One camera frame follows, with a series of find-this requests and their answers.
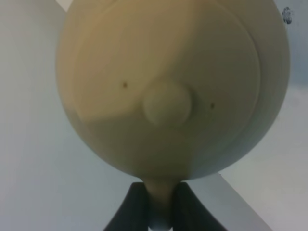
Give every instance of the black holder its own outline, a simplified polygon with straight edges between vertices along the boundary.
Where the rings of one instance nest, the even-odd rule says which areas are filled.
[[[104,231],[148,231],[151,208],[143,183],[133,183],[121,207]],[[201,204],[187,183],[179,183],[171,208],[173,231],[227,231]]]

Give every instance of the round object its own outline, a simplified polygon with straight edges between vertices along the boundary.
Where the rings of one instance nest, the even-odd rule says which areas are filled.
[[[75,0],[57,52],[76,132],[142,179],[185,180],[234,163],[273,123],[288,77],[270,0]]]
[[[188,90],[173,81],[151,86],[143,99],[143,110],[150,122],[166,127],[179,127],[188,118],[192,99]]]

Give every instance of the white wall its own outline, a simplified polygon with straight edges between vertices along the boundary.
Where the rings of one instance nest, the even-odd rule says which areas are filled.
[[[54,71],[64,16],[54,0],[0,1],[1,231],[100,231],[137,180],[66,119]],[[220,175],[191,186],[230,231],[270,231]]]
[[[286,25],[291,79],[269,133],[245,158],[221,172],[274,231],[308,230],[308,1],[275,0],[292,10]]]

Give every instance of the small knob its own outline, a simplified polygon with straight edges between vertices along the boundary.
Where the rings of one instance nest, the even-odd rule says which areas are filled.
[[[171,80],[153,84],[143,99],[145,116],[155,125],[179,127],[188,119],[191,108],[188,89]]]

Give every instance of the round nose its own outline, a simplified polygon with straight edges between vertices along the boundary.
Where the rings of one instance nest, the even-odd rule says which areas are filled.
[[[188,119],[191,108],[189,90],[172,80],[153,84],[143,98],[145,116],[155,125],[179,127]]]

